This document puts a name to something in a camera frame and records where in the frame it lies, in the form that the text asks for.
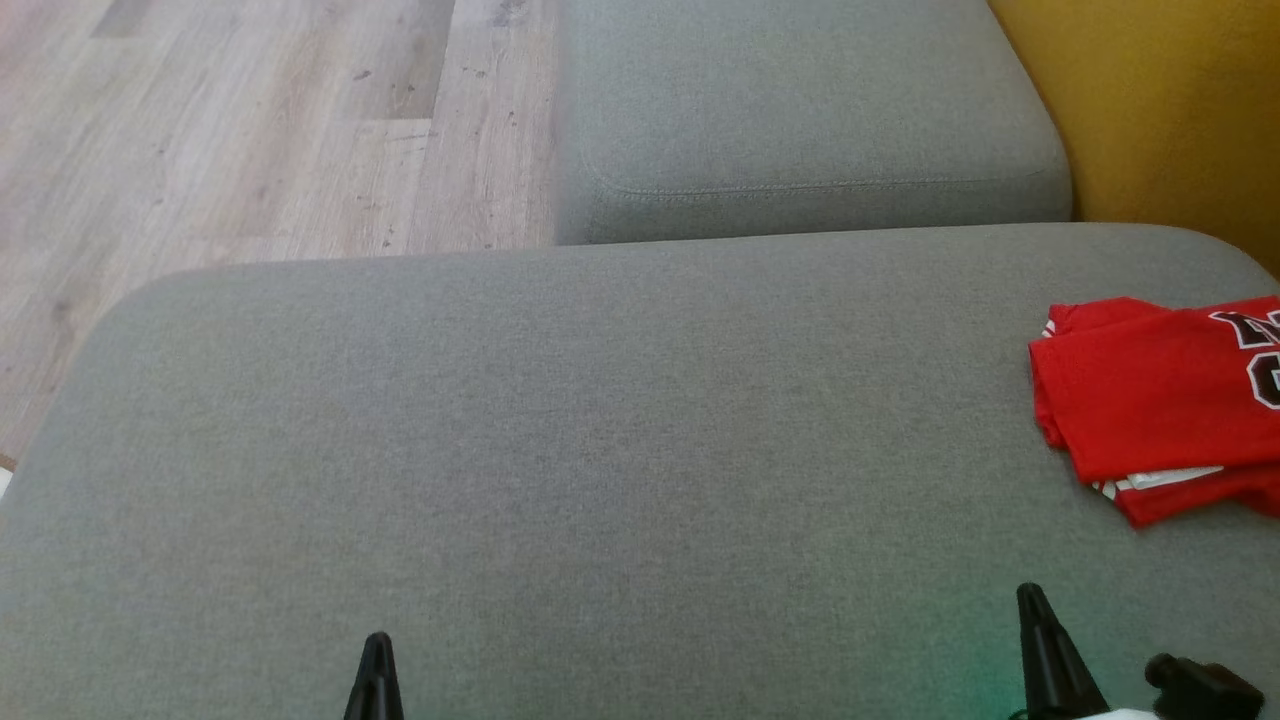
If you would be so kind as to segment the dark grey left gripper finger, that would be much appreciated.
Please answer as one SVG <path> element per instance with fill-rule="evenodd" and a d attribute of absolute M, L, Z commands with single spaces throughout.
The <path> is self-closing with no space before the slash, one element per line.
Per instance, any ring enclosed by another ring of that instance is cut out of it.
<path fill-rule="evenodd" d="M 385 632 L 379 633 L 379 717 L 404 719 L 394 648 Z"/>
<path fill-rule="evenodd" d="M 348 720 L 381 717 L 380 647 L 379 633 L 366 638 L 346 706 Z"/>

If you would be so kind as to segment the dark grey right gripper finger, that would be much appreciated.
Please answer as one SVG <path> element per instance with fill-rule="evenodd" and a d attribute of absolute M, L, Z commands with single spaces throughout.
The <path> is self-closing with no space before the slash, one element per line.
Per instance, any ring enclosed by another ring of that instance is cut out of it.
<path fill-rule="evenodd" d="M 1028 719 L 1065 719 L 1061 623 L 1036 583 L 1018 587 L 1021 673 Z"/>
<path fill-rule="evenodd" d="M 1085 717 L 1110 711 L 1108 703 L 1062 624 L 1061 628 L 1062 679 L 1066 685 L 1066 702 L 1064 703 L 1066 708 L 1064 714 L 1066 717 Z"/>

